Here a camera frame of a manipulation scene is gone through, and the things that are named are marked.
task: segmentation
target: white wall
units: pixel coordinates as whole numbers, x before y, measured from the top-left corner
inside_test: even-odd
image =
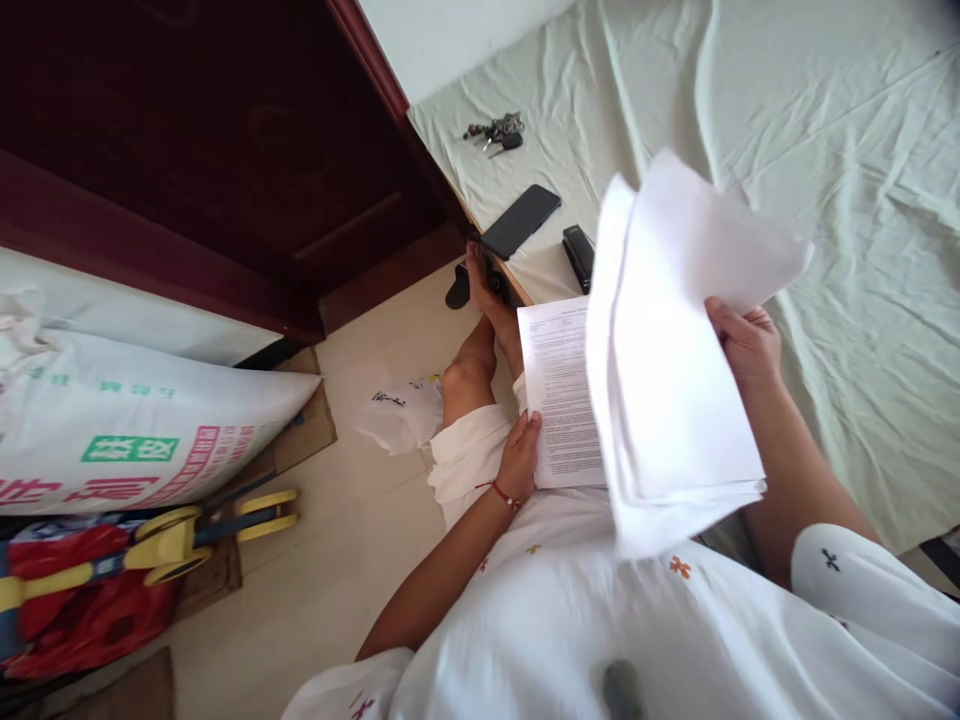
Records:
[[[360,0],[411,105],[556,17],[574,0]]]
[[[235,365],[281,336],[109,280],[0,248],[0,293],[39,287],[44,327]]]

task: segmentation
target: light green bed sheet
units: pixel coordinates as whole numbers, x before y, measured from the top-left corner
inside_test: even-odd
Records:
[[[577,287],[616,173],[672,146],[818,246],[770,303],[790,388],[841,481],[902,552],[960,524],[960,6],[946,0],[585,0],[410,111],[482,228],[530,184],[563,207],[510,261]],[[520,110],[493,160],[467,124]]]

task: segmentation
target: smartphone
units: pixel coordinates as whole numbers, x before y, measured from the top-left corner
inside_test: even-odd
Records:
[[[480,240],[494,254],[509,260],[558,207],[560,196],[540,185],[531,185],[497,218]]]

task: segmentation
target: red string bracelet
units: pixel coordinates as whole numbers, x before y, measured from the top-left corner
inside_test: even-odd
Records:
[[[500,489],[500,486],[497,485],[496,480],[493,481],[493,489],[497,491],[497,495],[502,497],[508,506],[513,508],[514,512],[517,512],[521,507],[523,507],[523,501],[514,500],[512,497],[507,495],[503,490]]]

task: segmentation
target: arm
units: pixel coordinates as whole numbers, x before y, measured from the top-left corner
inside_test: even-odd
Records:
[[[780,334],[763,308],[740,317],[716,298],[707,314],[721,331],[767,474],[763,500],[741,512],[767,577],[790,587],[797,536],[817,523],[845,527],[880,544],[837,480],[780,377]]]
[[[533,494],[542,425],[540,413],[529,420],[524,413],[504,446],[495,482],[516,500],[526,501]],[[390,598],[356,661],[395,647],[416,651],[453,607],[514,515],[516,510],[492,487],[481,495]]]

